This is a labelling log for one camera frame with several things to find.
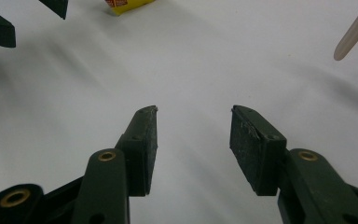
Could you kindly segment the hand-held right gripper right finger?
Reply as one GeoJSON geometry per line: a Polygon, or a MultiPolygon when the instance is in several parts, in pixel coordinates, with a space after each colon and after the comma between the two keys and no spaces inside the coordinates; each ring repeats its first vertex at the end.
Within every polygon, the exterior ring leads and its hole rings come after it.
{"type": "Polygon", "coordinates": [[[255,110],[232,108],[229,148],[258,196],[276,196],[283,224],[358,224],[358,188],[321,154],[289,150],[255,110]]]}

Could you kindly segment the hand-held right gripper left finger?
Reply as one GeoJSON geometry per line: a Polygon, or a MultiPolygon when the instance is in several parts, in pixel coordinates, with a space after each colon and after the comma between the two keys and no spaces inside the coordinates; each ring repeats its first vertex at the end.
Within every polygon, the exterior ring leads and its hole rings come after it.
{"type": "Polygon", "coordinates": [[[117,144],[89,158],[71,224],[130,224],[130,197],[150,193],[158,108],[137,110],[117,144]]]}

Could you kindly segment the beige stick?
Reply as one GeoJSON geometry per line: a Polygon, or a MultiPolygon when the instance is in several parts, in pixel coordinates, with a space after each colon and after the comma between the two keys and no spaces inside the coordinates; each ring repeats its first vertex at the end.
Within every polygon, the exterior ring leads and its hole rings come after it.
{"type": "Polygon", "coordinates": [[[343,60],[352,48],[358,43],[358,16],[345,33],[345,35],[338,42],[334,51],[334,59],[336,61],[343,60]]]}

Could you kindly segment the yellow green sauce pouch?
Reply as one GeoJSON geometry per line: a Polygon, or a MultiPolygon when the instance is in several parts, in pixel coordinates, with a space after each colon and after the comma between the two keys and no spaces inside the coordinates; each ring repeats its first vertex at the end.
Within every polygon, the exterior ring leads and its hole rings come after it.
{"type": "Polygon", "coordinates": [[[155,0],[104,0],[116,15],[142,7],[155,0]]]}

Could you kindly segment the white table sheet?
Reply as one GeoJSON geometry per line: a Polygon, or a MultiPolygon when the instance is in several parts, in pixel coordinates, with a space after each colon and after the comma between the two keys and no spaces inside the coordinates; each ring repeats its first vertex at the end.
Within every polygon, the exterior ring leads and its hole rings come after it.
{"type": "Polygon", "coordinates": [[[0,47],[0,191],[82,176],[149,105],[158,154],[131,224],[282,224],[230,150],[234,105],[358,187],[358,43],[333,57],[358,0],[155,0],[122,15],[69,0],[65,18],[0,0],[0,15],[17,38],[0,47]]]}

